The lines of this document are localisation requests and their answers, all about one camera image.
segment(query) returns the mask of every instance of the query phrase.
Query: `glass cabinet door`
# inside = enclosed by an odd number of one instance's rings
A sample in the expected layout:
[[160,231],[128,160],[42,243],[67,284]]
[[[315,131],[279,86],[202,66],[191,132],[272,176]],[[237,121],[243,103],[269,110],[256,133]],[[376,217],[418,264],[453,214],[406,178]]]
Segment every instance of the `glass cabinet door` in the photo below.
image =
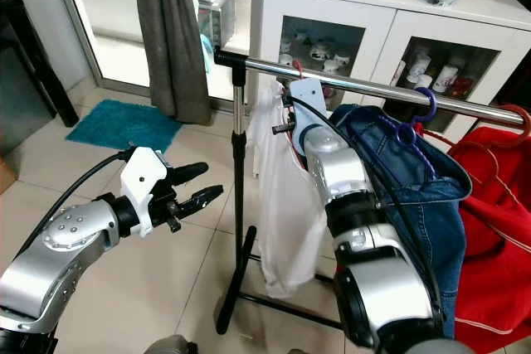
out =
[[[412,37],[390,85],[405,89],[427,87],[438,95],[468,99],[489,70],[499,51],[423,37]],[[425,114],[426,107],[388,100],[383,110],[401,121]],[[425,128],[444,133],[455,114],[438,110]]]
[[[349,77],[364,33],[363,27],[284,16],[278,62],[293,65],[298,60],[305,69]],[[341,104],[344,92],[324,86],[323,95],[327,110],[332,111]]]
[[[529,50],[531,32],[480,22],[398,11],[373,73],[372,81],[437,95],[490,104]],[[391,116],[409,121],[425,107],[369,98]],[[475,118],[438,110],[424,123],[430,130],[459,141]]]
[[[298,60],[305,69],[370,80],[395,13],[340,0],[264,0],[259,57],[288,65]],[[261,75],[259,87],[270,79]],[[362,95],[329,87],[323,92],[329,111],[363,101]]]

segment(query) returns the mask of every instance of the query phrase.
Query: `red hanger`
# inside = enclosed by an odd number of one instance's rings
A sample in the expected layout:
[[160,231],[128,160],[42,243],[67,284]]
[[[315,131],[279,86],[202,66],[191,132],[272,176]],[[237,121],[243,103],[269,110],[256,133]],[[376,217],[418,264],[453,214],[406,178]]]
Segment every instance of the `red hanger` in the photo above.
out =
[[496,159],[496,156],[492,153],[490,150],[492,147],[494,148],[514,148],[519,146],[528,136],[529,132],[531,132],[531,118],[529,117],[529,114],[522,108],[520,108],[518,105],[514,104],[507,104],[507,105],[501,105],[501,109],[507,109],[509,111],[513,111],[516,114],[519,114],[522,119],[524,120],[524,132],[518,136],[514,141],[507,142],[507,143],[500,143],[496,141],[491,141],[490,143],[487,143],[485,145],[470,141],[461,141],[457,144],[454,144],[447,138],[442,137],[441,135],[437,133],[430,132],[429,130],[425,130],[424,128],[420,128],[420,132],[424,133],[428,136],[432,136],[435,138],[438,138],[443,143],[446,143],[448,145],[451,145],[451,148],[448,150],[448,155],[454,158],[454,155],[457,151],[459,151],[462,148],[475,148],[482,153],[485,153],[492,164],[492,173],[484,180],[481,181],[479,178],[472,175],[470,172],[468,172],[470,178],[473,182],[475,182],[476,185],[479,185],[480,187],[487,187],[488,185],[492,184],[494,181],[497,181],[505,190],[507,194],[516,202],[519,203],[518,199],[516,199],[516,196],[511,192],[510,188],[507,187],[507,185],[499,178],[498,171],[499,171],[499,165],[498,160]]

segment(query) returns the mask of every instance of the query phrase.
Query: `blue bath mat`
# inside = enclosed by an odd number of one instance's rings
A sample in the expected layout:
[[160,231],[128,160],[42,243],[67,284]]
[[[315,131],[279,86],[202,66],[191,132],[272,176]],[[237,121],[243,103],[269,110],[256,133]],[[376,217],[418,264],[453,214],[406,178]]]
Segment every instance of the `blue bath mat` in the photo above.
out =
[[134,143],[165,152],[181,126],[154,107],[105,99],[66,139],[115,149],[127,149]]

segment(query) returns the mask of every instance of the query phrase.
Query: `white cloth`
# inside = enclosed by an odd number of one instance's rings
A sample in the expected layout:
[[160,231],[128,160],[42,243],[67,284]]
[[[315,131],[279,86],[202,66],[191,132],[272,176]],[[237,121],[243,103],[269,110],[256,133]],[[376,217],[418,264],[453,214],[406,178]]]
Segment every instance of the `white cloth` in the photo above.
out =
[[283,124],[282,86],[272,82],[251,118],[250,143],[259,152],[258,239],[265,288],[272,298],[288,298],[314,277],[326,228],[326,213],[311,176],[299,164]]

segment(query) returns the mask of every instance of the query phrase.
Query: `blue jeans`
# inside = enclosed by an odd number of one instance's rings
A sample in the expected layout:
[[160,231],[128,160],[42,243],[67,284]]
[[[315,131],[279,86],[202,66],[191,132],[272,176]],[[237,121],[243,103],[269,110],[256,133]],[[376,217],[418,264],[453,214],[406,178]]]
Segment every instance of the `blue jeans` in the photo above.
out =
[[[345,104],[335,110],[330,121],[354,143],[363,140],[373,150],[368,153],[361,145],[356,146],[358,153],[363,158],[372,159],[371,164],[388,180],[412,222],[439,284],[446,315],[444,333],[453,337],[455,299],[466,247],[465,228],[458,207],[459,201],[469,196],[471,182],[459,163],[417,137],[418,148],[435,168],[436,178],[432,179],[418,154],[398,144],[392,128],[380,119],[381,116],[389,118],[378,107]],[[376,178],[373,178],[373,184],[382,191]],[[387,194],[381,199],[392,204]],[[393,206],[389,216],[402,236],[411,239]],[[417,263],[416,256],[409,255]]]

